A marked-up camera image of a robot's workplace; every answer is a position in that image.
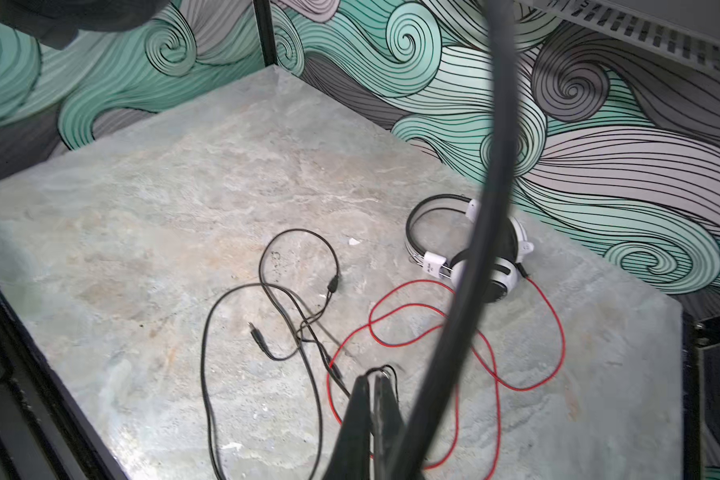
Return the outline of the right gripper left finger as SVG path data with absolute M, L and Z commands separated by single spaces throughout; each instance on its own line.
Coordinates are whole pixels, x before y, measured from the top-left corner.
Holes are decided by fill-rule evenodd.
M 371 447 L 370 387 L 356 379 L 345 418 L 323 480 L 369 480 Z

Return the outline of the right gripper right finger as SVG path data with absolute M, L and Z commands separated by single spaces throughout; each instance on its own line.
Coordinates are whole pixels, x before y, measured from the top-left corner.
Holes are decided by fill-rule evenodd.
M 390 378 L 381 374 L 375 378 L 373 397 L 373 465 L 374 478 L 391 479 L 389 465 L 393 459 L 397 438 L 404 422 Z

